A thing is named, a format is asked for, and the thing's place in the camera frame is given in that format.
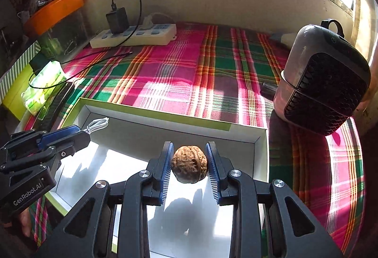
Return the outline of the person's left hand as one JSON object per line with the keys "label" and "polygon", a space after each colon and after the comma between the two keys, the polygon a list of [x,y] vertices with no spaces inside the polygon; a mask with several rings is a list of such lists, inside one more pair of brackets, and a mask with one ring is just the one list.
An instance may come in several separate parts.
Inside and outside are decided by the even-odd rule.
{"label": "person's left hand", "polygon": [[31,235],[31,215],[28,208],[21,212],[18,216],[21,231],[25,237],[30,237]]}

